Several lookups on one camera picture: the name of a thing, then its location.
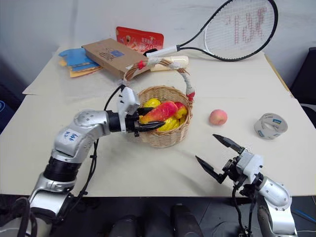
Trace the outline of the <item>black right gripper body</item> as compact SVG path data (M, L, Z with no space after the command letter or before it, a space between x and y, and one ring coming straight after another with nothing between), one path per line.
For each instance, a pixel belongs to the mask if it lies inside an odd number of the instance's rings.
M246 149L242 147L237 157L227 161L227 163L222 169L224 171L224 173L222 174L222 182L227 177L229 177L237 188L240 188L243 185L243 183L246 180L246 176L243 174L242 169L237 166L237 163L241 160L242 158L241 154L244 151L246 151Z

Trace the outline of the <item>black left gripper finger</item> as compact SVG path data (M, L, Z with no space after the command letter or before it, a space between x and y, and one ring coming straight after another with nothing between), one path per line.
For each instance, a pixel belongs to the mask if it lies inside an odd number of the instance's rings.
M141 107L141 108L137 109L137 114L139 116L145 116L147 113L149 113L153 109L154 109L154 107Z
M148 132L152 130L156 130L165 125L164 121L153 121L147 124L140 124L140 132Z

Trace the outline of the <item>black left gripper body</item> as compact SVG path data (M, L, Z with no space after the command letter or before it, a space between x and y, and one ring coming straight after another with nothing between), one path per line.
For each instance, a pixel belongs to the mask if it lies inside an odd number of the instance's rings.
M125 117L126 132L133 133L134 137L139 137L141 132L145 132L145 128L140 124L139 119L140 115L138 112Z

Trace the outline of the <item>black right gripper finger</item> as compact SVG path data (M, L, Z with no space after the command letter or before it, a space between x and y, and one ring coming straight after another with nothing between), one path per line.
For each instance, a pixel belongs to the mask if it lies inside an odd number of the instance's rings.
M210 164L208 164L207 162L205 162L198 156L196 156L196 159L198 163L201 165L201 167L203 168L203 170L207 172L210 176L212 176L219 184L222 184L224 182L224 180L228 176L226 171L224 171L224 173L216 173L214 171L214 168Z
M224 137L218 134L212 134L212 135L225 147L233 149L238 154L241 154L245 150L245 147L240 146L239 144L237 144L236 142L234 142L233 140L227 137Z

